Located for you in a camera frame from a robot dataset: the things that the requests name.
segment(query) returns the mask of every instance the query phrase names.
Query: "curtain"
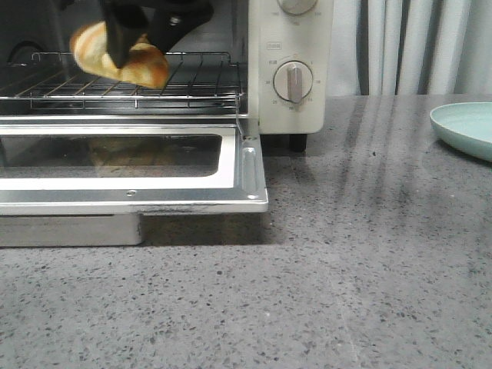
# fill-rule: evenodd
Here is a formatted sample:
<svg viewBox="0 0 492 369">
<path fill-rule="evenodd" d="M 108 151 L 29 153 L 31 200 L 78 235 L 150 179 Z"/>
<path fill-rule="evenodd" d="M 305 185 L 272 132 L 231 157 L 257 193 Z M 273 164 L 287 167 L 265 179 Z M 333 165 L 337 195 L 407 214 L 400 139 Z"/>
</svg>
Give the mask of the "curtain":
<svg viewBox="0 0 492 369">
<path fill-rule="evenodd" d="M 327 93 L 492 93 L 492 0 L 334 0 Z"/>
</svg>

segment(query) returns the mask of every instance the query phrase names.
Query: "bread roll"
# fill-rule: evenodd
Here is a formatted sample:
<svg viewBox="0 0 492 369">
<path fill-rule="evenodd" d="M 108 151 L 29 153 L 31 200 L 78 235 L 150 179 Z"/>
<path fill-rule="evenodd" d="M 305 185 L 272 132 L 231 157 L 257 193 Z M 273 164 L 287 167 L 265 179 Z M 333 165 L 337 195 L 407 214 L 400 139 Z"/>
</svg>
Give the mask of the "bread roll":
<svg viewBox="0 0 492 369">
<path fill-rule="evenodd" d="M 116 68 L 106 52 L 106 24 L 86 25 L 73 34 L 70 49 L 78 66 L 87 73 L 149 88 L 163 88 L 168 80 L 169 65 L 162 52 L 151 45 L 145 35 L 130 48 L 127 63 Z"/>
</svg>

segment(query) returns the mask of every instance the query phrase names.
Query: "temperature dial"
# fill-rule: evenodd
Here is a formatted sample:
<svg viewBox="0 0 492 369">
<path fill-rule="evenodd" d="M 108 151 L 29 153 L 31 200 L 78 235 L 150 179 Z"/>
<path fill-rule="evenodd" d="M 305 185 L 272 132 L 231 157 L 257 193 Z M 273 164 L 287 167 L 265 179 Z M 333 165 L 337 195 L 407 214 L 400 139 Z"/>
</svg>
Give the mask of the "temperature dial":
<svg viewBox="0 0 492 369">
<path fill-rule="evenodd" d="M 317 0 L 277 0 L 282 10 L 288 14 L 301 15 L 311 10 Z"/>
<path fill-rule="evenodd" d="M 313 87 L 313 74 L 309 67 L 300 61 L 290 61 L 275 73 L 274 88 L 284 100 L 301 103 Z"/>
</svg>

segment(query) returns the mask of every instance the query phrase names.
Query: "wire rack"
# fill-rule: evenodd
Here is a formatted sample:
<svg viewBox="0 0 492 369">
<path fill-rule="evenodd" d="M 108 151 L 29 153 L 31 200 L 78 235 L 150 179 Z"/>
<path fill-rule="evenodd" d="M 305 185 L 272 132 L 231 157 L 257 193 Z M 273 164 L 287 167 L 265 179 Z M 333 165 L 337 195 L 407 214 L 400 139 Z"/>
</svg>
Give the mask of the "wire rack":
<svg viewBox="0 0 492 369">
<path fill-rule="evenodd" d="M 86 74 L 69 53 L 35 53 L 32 64 L 7 67 L 0 75 L 0 101 L 27 101 L 32 110 L 241 107 L 240 65 L 227 52 L 172 52 L 166 57 L 168 83 L 151 89 Z"/>
</svg>

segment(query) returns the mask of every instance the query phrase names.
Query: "light blue plate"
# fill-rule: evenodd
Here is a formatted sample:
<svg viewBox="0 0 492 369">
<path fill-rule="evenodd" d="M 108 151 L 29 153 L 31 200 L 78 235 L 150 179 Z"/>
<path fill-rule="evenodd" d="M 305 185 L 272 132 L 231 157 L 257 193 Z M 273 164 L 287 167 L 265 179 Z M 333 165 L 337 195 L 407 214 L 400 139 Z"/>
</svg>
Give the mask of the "light blue plate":
<svg viewBox="0 0 492 369">
<path fill-rule="evenodd" d="M 447 144 L 492 161 L 492 102 L 443 105 L 430 112 L 432 128 Z"/>
</svg>

